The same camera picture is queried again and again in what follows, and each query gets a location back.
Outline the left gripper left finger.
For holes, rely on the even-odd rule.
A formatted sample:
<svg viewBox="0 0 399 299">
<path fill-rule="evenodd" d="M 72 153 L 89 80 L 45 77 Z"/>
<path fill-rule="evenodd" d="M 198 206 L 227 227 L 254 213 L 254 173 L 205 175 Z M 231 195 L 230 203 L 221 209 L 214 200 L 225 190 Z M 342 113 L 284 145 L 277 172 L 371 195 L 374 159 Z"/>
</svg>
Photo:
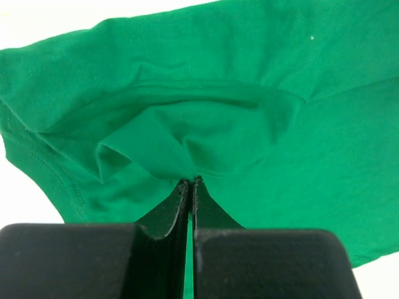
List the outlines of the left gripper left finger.
<svg viewBox="0 0 399 299">
<path fill-rule="evenodd" d="M 182 298 L 190 184 L 125 224 L 1 229 L 2 298 Z"/>
</svg>

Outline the green t shirt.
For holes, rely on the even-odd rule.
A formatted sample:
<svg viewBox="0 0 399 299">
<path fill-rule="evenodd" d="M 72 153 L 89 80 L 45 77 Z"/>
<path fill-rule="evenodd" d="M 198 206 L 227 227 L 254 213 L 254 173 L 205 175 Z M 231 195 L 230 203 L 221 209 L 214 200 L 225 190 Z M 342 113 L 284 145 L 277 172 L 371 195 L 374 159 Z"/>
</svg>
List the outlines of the green t shirt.
<svg viewBox="0 0 399 299">
<path fill-rule="evenodd" d="M 398 251 L 398 2 L 215 1 L 1 51 L 6 158 L 62 224 L 133 223 L 193 183 L 245 229 Z"/>
</svg>

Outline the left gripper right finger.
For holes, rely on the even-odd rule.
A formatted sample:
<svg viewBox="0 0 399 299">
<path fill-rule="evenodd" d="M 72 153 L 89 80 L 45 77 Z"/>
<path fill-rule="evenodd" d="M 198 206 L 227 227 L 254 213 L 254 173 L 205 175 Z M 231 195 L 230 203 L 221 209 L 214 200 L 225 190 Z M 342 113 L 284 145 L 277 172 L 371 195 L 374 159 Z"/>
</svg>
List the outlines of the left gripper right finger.
<svg viewBox="0 0 399 299">
<path fill-rule="evenodd" d="M 319 229 L 245 229 L 193 183 L 195 298 L 357 299 L 347 253 Z"/>
</svg>

